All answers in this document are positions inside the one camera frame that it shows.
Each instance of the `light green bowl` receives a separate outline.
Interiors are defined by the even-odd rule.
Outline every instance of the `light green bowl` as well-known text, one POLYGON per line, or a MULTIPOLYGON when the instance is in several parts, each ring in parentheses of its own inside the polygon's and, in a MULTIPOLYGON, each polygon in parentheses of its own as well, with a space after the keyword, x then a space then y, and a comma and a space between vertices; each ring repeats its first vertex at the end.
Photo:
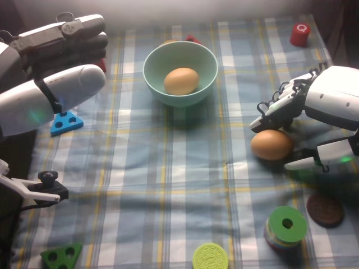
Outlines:
POLYGON ((202 101, 212 92, 218 73, 218 62, 205 46, 189 41, 176 41, 159 46, 146 58, 143 74, 153 95, 161 102, 176 107, 186 107, 202 101), (192 94, 167 94, 164 78, 173 70, 187 67, 199 75, 199 85, 192 94))

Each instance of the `tablecloth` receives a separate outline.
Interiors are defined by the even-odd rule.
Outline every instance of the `tablecloth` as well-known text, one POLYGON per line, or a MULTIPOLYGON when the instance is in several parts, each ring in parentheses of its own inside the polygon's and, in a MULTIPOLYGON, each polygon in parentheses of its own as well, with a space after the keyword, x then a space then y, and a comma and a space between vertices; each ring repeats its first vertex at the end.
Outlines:
MULTIPOLYGON (((343 224, 328 230, 305 209, 314 187, 337 191, 353 183, 357 163, 334 168, 332 177, 289 173, 282 163, 259 161, 250 147, 257 103, 323 61, 332 63, 310 15, 152 27, 110 38, 106 86, 71 110, 85 125, 57 137, 51 124, 38 130, 29 179, 56 170, 70 198, 21 214, 12 268, 40 268, 42 251, 70 243, 84 245, 77 268, 192 268, 194 250, 207 242, 225 249, 229 268, 359 266, 357 209, 346 206, 343 224), (289 43, 295 22, 311 27, 306 48, 289 43), (217 56, 219 74, 205 101, 174 109, 152 97, 142 65, 162 42, 188 34, 217 56), (309 224, 291 258, 263 238, 266 218, 281 205, 299 209, 309 224)), ((293 128, 297 147, 346 134, 305 115, 293 128)))

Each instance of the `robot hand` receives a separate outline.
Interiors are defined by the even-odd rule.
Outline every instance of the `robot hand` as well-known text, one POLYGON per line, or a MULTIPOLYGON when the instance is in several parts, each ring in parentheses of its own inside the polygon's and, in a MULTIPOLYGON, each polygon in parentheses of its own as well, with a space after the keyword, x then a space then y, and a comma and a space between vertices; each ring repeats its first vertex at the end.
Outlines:
POLYGON ((50 122, 105 84, 103 71, 87 64, 105 56, 103 17, 63 13, 57 20, 17 37, 0 31, 0 138, 50 122))
MULTIPOLYGON (((322 71, 326 64, 320 64, 319 70, 311 69, 309 74, 285 82, 273 95, 272 105, 262 102, 257 108, 262 116, 250 124, 254 132, 266 129, 288 127, 293 118, 304 110, 310 118, 321 122, 356 131, 359 127, 359 92, 355 87, 359 70, 349 67, 331 66, 322 71), (264 112, 260 105, 268 108, 264 112)), ((359 156, 358 132, 351 137, 326 141, 316 149, 303 149, 289 157, 286 169, 298 170, 321 166, 324 172, 329 165, 353 160, 359 156)))

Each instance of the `brown disc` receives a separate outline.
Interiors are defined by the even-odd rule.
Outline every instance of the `brown disc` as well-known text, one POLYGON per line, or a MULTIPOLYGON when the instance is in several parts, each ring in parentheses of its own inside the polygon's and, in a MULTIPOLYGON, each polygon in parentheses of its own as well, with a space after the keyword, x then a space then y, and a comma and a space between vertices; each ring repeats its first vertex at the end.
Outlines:
POLYGON ((337 227, 344 218, 344 209, 340 201, 331 196, 313 194, 307 201, 309 216, 325 228, 337 227))

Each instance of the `red cylinder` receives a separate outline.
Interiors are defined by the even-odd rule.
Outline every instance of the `red cylinder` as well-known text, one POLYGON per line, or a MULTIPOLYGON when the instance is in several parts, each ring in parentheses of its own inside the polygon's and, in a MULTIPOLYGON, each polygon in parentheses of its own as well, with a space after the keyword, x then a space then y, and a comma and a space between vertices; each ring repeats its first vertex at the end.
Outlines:
POLYGON ((295 24, 291 35, 291 43, 294 46, 305 47, 307 45, 310 27, 308 24, 295 24))

